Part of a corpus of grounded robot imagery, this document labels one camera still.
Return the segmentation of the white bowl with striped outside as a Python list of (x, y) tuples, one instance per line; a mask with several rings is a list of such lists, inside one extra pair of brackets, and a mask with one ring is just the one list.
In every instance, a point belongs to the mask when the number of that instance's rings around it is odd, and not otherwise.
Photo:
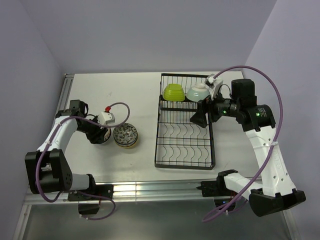
[(104, 128), (99, 135), (98, 144), (104, 145), (107, 143), (107, 141), (110, 139), (112, 135), (112, 130), (110, 128)]

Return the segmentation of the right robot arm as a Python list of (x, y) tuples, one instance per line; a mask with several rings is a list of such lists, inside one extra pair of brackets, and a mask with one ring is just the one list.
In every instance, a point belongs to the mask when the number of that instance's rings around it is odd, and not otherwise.
[(259, 167), (252, 179), (234, 169), (219, 172), (213, 189), (222, 195), (230, 192), (236, 195), (216, 210), (226, 211), (239, 197), (243, 197), (254, 214), (262, 217), (305, 202), (306, 195), (291, 180), (277, 142), (281, 127), (276, 126), (268, 105), (257, 104), (255, 83), (250, 79), (233, 80), (230, 98), (221, 94), (222, 80), (210, 76), (205, 84), (212, 92), (198, 101), (197, 111), (190, 121), (204, 128), (208, 126), (208, 120), (217, 122), (221, 117), (235, 118), (252, 145)]

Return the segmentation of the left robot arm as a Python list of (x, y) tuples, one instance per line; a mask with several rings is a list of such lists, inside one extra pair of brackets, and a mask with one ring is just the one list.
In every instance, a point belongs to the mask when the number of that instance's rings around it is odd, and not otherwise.
[(92, 174), (76, 174), (65, 157), (65, 151), (72, 135), (84, 133), (93, 145), (104, 144), (111, 135), (111, 129), (97, 126), (98, 116), (91, 121), (84, 120), (89, 111), (88, 104), (71, 100), (69, 108), (55, 115), (54, 127), (45, 142), (36, 150), (28, 152), (24, 161), (30, 190), (43, 193), (79, 191), (86, 200), (96, 197), (98, 188)]

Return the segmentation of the green square bowl white inside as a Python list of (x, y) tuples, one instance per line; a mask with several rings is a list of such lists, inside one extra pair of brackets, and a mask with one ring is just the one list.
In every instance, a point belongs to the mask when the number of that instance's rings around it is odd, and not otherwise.
[(170, 83), (163, 91), (163, 99), (170, 102), (183, 102), (185, 100), (185, 92), (180, 84)]

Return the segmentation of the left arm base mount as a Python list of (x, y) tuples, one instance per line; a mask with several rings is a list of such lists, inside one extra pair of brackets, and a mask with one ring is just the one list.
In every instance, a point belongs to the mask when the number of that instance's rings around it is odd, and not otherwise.
[(99, 210), (102, 210), (102, 201), (108, 201), (112, 204), (112, 209), (108, 217), (116, 210), (116, 204), (113, 201), (114, 186), (112, 184), (98, 184), (93, 193), (83, 190), (82, 193), (70, 192), (67, 197), (68, 202), (78, 202), (78, 213), (83, 217), (93, 218)]

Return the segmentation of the teal dashed ceramic bowl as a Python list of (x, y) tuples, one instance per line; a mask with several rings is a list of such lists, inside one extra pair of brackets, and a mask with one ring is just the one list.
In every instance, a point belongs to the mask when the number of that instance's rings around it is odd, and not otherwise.
[(194, 84), (186, 93), (186, 98), (192, 102), (199, 102), (210, 95), (210, 91), (203, 83)]

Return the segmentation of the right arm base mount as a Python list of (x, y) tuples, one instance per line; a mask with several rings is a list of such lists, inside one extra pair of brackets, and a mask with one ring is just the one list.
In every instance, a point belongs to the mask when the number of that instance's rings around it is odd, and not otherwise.
[(234, 191), (219, 187), (216, 180), (201, 181), (196, 189), (201, 191), (203, 198), (212, 198), (216, 207), (229, 203), (236, 195)]

